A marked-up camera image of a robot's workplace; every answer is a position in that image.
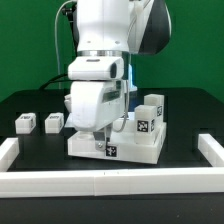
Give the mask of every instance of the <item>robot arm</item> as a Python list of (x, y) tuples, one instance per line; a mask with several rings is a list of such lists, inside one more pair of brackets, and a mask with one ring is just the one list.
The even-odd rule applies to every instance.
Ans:
[(76, 130), (95, 132), (123, 115), (130, 54), (165, 47), (169, 14), (164, 0), (78, 0), (74, 17), (79, 43), (68, 68), (72, 119)]

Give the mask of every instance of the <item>green backdrop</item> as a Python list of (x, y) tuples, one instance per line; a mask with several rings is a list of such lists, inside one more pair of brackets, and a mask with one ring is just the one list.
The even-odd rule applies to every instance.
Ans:
[[(57, 75), (54, 20), (63, 2), (0, 2), (0, 100), (18, 90), (37, 89)], [(156, 56), (133, 57), (137, 86), (197, 87), (224, 102), (224, 1), (166, 2), (172, 19), (171, 41)], [(62, 16), (59, 39), (66, 71), (73, 47), (69, 25)]]

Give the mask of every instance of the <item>black cable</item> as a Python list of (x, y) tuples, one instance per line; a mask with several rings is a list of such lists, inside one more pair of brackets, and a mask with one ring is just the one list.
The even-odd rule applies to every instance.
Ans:
[(60, 82), (69, 82), (69, 81), (71, 81), (71, 80), (58, 80), (57, 81), (57, 79), (60, 79), (60, 78), (66, 77), (66, 76), (67, 76), (67, 74), (61, 74), (61, 75), (58, 75), (58, 76), (55, 76), (55, 77), (51, 78), (46, 83), (41, 85), (39, 87), (39, 90), (44, 90), (48, 85), (50, 85), (52, 83), (60, 83)]

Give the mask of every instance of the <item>white cube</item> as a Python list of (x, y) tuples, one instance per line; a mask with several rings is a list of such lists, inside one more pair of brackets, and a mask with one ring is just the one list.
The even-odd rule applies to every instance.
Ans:
[(135, 143), (152, 145), (155, 142), (156, 106), (141, 105), (135, 108)]
[(21, 114), (15, 121), (17, 134), (30, 134), (36, 127), (36, 115), (34, 113)]
[(59, 133), (64, 126), (63, 113), (51, 113), (45, 120), (46, 133)]
[(157, 94), (150, 94), (144, 97), (144, 105), (156, 106), (157, 107), (157, 118), (156, 118), (156, 132), (159, 131), (161, 124), (163, 123), (163, 112), (164, 112), (164, 96)]

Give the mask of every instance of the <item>black table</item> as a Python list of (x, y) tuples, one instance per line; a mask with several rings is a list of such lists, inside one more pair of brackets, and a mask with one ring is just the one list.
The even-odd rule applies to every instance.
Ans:
[[(20, 154), (10, 171), (142, 169), (159, 167), (208, 167), (197, 149), (198, 134), (210, 133), (224, 142), (224, 104), (201, 89), (139, 89), (130, 111), (143, 104), (147, 94), (165, 95), (167, 137), (156, 165), (106, 161), (67, 155), (67, 139), (75, 133), (45, 134), (49, 113), (62, 112), (67, 90), (16, 92), (0, 103), (0, 142), (18, 136), (14, 121), (34, 112), (37, 127), (19, 135)], [(221, 223), (224, 194), (167, 194), (103, 197), (53, 197), (0, 199), (1, 223)]]

